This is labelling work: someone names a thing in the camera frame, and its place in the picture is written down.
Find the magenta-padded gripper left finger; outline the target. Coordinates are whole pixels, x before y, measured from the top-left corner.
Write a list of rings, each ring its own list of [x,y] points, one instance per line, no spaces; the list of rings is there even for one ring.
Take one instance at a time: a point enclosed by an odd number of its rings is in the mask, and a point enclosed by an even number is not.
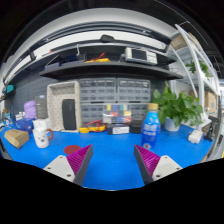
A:
[[[44,170],[81,186],[92,156],[93,145],[88,145],[68,156],[57,156]]]

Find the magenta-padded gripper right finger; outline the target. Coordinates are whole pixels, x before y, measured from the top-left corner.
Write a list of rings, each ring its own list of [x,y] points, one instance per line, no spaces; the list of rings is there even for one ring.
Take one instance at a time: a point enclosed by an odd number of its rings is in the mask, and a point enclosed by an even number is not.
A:
[[[145,185],[182,169],[168,155],[158,156],[141,146],[134,146],[134,156]]]

